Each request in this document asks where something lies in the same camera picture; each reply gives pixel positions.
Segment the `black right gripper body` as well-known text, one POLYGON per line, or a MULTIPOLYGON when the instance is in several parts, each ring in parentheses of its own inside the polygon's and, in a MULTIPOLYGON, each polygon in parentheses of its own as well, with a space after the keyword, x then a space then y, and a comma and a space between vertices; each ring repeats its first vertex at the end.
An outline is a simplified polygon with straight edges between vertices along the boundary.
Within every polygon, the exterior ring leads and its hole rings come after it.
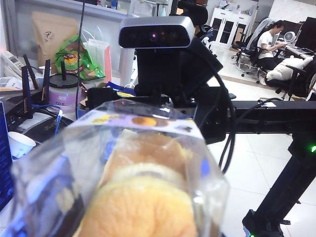
POLYGON ((225 139, 232 98, 227 89, 204 84, 187 98, 180 87, 168 89, 163 91, 162 86, 138 84, 135 87, 136 101, 170 109, 170 112, 162 113, 170 119, 192 119, 206 144, 225 139))

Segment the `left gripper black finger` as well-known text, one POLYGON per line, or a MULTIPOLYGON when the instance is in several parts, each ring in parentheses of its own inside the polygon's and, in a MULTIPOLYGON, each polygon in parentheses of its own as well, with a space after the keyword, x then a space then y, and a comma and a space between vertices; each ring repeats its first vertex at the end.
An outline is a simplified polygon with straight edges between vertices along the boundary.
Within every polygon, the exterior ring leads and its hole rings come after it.
POLYGON ((78 224, 84 208, 82 195, 74 194, 72 191, 61 191, 55 199, 61 213, 62 223, 78 224))

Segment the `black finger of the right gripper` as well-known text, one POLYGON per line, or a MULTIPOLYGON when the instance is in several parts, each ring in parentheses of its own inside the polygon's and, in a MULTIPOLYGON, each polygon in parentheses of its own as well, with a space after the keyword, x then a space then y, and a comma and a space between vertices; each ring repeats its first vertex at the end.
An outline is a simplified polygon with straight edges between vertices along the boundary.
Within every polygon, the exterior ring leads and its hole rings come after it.
POLYGON ((104 102, 119 99, 117 92, 108 87, 93 87, 87 91, 87 107, 92 110, 104 102))

